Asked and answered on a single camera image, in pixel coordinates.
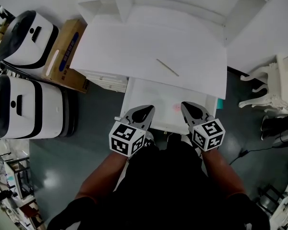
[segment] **black shirt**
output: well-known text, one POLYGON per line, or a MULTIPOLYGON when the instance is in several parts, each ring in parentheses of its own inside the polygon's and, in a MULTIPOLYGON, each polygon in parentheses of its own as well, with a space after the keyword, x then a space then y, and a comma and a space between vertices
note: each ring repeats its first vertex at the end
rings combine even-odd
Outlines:
POLYGON ((201 169, 202 160, 185 142, 166 150, 151 145, 130 159, 117 190, 96 205, 72 201, 48 230, 100 228, 192 228, 268 230, 267 215, 246 195, 225 199, 201 169))

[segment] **person's arm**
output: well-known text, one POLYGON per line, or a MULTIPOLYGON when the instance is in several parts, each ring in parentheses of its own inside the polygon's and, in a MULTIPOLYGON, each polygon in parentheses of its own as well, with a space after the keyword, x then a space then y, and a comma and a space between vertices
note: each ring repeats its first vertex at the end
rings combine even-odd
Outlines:
POLYGON ((108 196, 115 189, 126 161, 127 157, 117 152, 109 154, 83 182, 76 199, 90 197, 97 203, 108 196))
POLYGON ((219 186, 226 198, 246 193, 242 180, 217 149, 202 152, 202 157, 208 176, 219 186))

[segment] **black cable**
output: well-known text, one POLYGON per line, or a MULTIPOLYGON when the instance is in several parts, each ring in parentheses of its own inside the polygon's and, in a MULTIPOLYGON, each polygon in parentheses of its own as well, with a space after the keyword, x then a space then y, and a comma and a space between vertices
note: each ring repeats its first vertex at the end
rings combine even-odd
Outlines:
MULTIPOLYGON (((281 133, 279 134, 279 139, 280 139, 281 142, 285 143, 284 141, 282 141, 282 133, 283 133, 283 132, 281 132, 281 133)), ((242 158, 242 157, 244 157, 245 155, 249 154, 249 153, 252 152, 252 151, 263 151, 263 150, 269 150, 269 149, 273 149, 273 148, 278 149, 278 147, 270 147, 270 148, 264 148, 264 149, 258 149, 258 150, 250 150, 250 151, 249 151, 249 150, 245 150, 245 151, 241 152, 241 153, 239 154, 239 156, 236 157, 232 162, 230 162, 229 165, 231 165, 231 164, 232 164, 234 161, 236 161, 238 158, 242 158)))

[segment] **white table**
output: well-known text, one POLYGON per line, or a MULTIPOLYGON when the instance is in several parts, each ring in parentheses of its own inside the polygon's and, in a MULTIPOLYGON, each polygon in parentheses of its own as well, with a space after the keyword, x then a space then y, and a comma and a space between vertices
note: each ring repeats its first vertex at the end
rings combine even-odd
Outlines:
POLYGON ((107 13, 96 15, 70 67, 88 79, 104 73, 226 96, 223 27, 165 8, 133 6, 126 23, 107 13))
POLYGON ((215 116, 217 98, 167 84, 129 78, 119 120, 131 108, 151 104, 156 108, 151 128, 187 135, 188 125, 184 122, 180 104, 183 101, 195 102, 204 106, 215 116))

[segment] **chair leg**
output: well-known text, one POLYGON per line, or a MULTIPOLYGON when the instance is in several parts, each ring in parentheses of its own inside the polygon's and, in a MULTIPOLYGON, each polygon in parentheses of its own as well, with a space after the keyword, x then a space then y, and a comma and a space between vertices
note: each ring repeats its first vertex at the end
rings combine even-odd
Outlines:
POLYGON ((268 89, 268 85, 267 84, 263 84, 258 89, 252 89, 252 92, 253 93, 257 93, 257 92, 259 92, 260 90, 263 90, 263 89, 268 89))
POLYGON ((240 80, 242 81, 250 81, 255 78, 259 78, 267 74, 271 70, 271 67, 259 67, 255 71, 253 71, 248 77, 245 77, 243 75, 240 76, 240 80))
POLYGON ((247 100, 244 102, 240 102, 238 106, 240 108, 243 108, 246 105, 265 105, 265 104, 271 102, 270 98, 271 98, 270 95, 266 94, 266 95, 259 97, 259 98, 250 99, 250 100, 247 100))
POLYGON ((253 104, 252 107, 255 107, 255 106, 269 106, 269 105, 273 105, 271 102, 268 102, 268 103, 265 103, 265 104, 253 104))
POLYGON ((277 116, 277 115, 288 115, 288 110, 285 109, 284 107, 281 108, 281 109, 277 109, 277 108, 266 108, 266 109, 264 110, 264 112, 265 112, 265 113, 267 113, 267 112, 273 112, 273 113, 275 113, 276 116, 277 116))

